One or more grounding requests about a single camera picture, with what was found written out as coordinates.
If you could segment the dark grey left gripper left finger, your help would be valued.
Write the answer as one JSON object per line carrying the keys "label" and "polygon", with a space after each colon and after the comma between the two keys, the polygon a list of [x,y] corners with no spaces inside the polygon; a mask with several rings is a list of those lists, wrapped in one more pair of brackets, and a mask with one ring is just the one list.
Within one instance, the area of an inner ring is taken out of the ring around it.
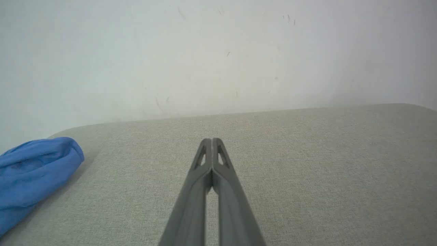
{"label": "dark grey left gripper left finger", "polygon": [[203,139],[170,214],[159,246],[206,244],[206,196],[212,187],[212,139]]}

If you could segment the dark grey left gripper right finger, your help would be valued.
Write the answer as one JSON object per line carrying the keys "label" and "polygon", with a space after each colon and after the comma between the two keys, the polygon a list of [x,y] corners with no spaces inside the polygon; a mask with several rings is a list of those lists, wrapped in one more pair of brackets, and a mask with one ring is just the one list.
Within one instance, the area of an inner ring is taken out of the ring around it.
{"label": "dark grey left gripper right finger", "polygon": [[212,139],[213,189],[218,195],[220,246],[265,246],[223,141]]}

